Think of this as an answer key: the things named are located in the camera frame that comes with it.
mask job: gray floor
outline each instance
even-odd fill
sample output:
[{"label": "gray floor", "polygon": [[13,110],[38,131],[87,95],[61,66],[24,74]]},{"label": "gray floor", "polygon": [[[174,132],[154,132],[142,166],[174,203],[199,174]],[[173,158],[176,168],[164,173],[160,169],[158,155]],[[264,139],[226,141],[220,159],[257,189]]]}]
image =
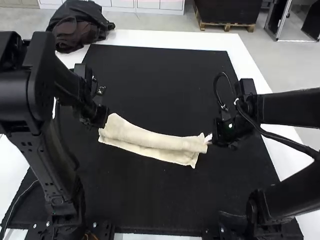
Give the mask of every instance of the gray floor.
[{"label": "gray floor", "polygon": [[[46,29],[54,10],[0,8],[0,30],[14,30],[30,38],[34,31]],[[104,12],[117,29],[199,32],[192,4],[186,0],[185,14],[157,15],[144,13]],[[267,13],[259,15],[254,33],[232,28],[238,33],[273,92],[320,87],[320,43],[273,42],[263,27]],[[304,39],[299,31],[299,18],[294,14],[285,22],[283,39]],[[206,32],[223,33],[221,27]],[[320,131],[297,128],[302,141],[320,148]]]}]

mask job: black jacket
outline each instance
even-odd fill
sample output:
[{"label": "black jacket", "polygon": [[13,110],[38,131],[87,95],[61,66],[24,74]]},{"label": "black jacket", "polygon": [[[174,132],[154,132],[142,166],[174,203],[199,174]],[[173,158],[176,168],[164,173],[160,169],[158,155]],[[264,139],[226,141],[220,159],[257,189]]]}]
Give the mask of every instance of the black jacket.
[{"label": "black jacket", "polygon": [[47,31],[53,32],[56,50],[71,53],[106,39],[116,25],[102,15],[102,7],[93,1],[67,0],[50,19]]}]

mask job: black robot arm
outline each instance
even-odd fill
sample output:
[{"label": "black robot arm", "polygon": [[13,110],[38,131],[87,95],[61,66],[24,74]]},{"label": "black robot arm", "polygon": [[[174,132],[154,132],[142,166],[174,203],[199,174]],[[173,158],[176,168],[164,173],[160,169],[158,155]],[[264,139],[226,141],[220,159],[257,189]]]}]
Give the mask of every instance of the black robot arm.
[{"label": "black robot arm", "polygon": [[75,161],[54,127],[54,97],[84,124],[103,128],[108,111],[94,101],[103,91],[85,64],[72,71],[57,58],[52,33],[35,32],[26,41],[0,32],[0,133],[28,161],[43,188],[52,234],[64,240],[84,236],[86,205]]},{"label": "black robot arm", "polygon": [[250,194],[246,217],[242,219],[246,221],[246,228],[237,228],[240,217],[220,213],[220,227],[224,229],[220,231],[221,239],[233,239],[235,235],[242,235],[245,239],[286,239],[282,232],[283,224],[295,216],[320,209],[320,190],[317,187],[320,182],[320,154],[308,146],[267,132],[260,124],[320,128],[320,114],[317,111],[320,88],[257,94],[252,79],[241,79],[233,90],[235,113],[224,107],[218,90],[214,90],[221,110],[220,117],[213,121],[213,144],[236,146],[235,143],[258,131],[266,138],[286,144],[314,159],[311,165],[287,179]]}]

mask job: pallet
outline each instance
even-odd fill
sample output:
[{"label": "pallet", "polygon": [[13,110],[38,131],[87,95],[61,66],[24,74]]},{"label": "pallet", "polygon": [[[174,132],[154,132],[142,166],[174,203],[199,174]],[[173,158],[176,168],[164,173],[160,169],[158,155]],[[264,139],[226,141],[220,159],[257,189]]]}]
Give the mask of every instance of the pallet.
[{"label": "pallet", "polygon": [[197,8],[195,3],[193,3],[193,9],[194,9],[195,17],[196,17],[196,19],[197,19],[197,21],[199,23],[199,27],[200,27],[201,31],[206,30],[207,26],[223,26],[225,32],[229,32],[231,26],[246,27],[246,29],[247,29],[247,31],[249,33],[253,33],[255,31],[255,27],[256,27],[255,23],[253,23],[253,24],[242,24],[242,23],[231,23],[231,22],[228,22],[228,23],[225,23],[225,22],[203,22],[201,20],[198,8]]}]

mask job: beige towel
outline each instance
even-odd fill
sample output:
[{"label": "beige towel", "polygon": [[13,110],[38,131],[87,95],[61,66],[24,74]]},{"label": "beige towel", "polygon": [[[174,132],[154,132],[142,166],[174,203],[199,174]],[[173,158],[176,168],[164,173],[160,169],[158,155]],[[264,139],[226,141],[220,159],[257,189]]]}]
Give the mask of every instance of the beige towel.
[{"label": "beige towel", "polygon": [[158,160],[196,167],[199,153],[206,154],[205,135],[170,136],[135,126],[116,113],[99,129],[99,142]]}]

